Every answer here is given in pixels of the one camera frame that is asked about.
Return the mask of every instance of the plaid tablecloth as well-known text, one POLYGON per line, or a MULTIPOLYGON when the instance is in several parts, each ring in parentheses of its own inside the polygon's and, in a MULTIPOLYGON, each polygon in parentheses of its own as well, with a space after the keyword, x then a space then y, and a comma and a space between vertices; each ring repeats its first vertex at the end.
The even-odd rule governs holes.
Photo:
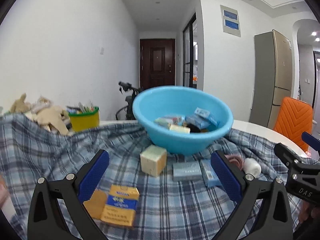
MULTIPOLYGON (((172 181, 172 163, 210 159, 214 150, 255 158, 262 167, 259 179, 276 177, 286 182, 287 168, 274 155, 274 143, 255 135, 231 130, 201 153, 190 157, 168 155, 167 167, 158 178, 144 174, 139 154, 151 144, 138 124, 98 127, 71 137, 51 134, 22 114, 0 117, 0 171, 11 194, 17 214, 10 221, 22 239, 27 239, 29 206, 38 178, 63 179, 89 162, 99 149, 109 152, 110 165, 98 184, 108 192, 111 184, 137 187, 139 206, 133 229, 96 223, 109 239, 212 239, 235 207, 219 187, 207 189, 202 180, 172 181)), ((305 159, 305 163, 315 163, 305 159)), ((289 195, 295 227, 300 200, 289 195)), ((257 216, 257 201, 240 237, 248 234, 257 216)), ((67 209, 62 212, 73 235, 80 237, 67 209)))

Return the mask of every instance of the refrigerator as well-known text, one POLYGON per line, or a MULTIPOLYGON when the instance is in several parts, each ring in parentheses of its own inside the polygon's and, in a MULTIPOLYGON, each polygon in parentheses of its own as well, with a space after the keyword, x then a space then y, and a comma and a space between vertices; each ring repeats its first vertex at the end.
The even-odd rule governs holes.
POLYGON ((284 97, 291 96, 290 41, 276 30, 256 35, 255 83, 249 122, 273 129, 284 97))

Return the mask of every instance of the screw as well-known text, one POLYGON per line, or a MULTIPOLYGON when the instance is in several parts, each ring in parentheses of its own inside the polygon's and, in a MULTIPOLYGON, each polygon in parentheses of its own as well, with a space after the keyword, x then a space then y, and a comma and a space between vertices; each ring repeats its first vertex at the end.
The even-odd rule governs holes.
POLYGON ((276 182, 278 182, 279 184, 281 184, 283 182, 283 180, 281 178, 276 178, 276 182))
POLYGON ((66 176, 67 180, 72 180, 72 179, 74 179, 74 177, 75 177, 75 175, 72 174, 72 173, 69 173, 69 174, 66 176))
POLYGON ((254 179, 254 176, 251 175, 251 174, 246 174, 246 175, 245 175, 245 178, 246 178, 247 180, 253 180, 253 179, 254 179))
POLYGON ((38 183, 39 183, 39 184, 44 183, 44 178, 41 177, 40 179, 38 179, 38 183))

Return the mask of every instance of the yellow bucket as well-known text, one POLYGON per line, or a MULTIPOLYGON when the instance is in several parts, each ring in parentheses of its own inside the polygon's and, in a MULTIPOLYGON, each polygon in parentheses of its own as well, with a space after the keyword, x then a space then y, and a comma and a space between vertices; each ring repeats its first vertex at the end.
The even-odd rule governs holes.
POLYGON ((89 128, 94 128, 99 125, 99 107, 95 106, 93 112, 82 114, 69 113, 72 129, 75 132, 83 131, 89 128))

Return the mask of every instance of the brown door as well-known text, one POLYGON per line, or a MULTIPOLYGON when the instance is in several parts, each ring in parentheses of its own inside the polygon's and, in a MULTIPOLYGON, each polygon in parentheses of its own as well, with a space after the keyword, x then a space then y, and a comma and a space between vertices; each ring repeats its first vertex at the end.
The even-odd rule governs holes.
POLYGON ((140 40, 140 87, 174 85, 175 39, 140 40))

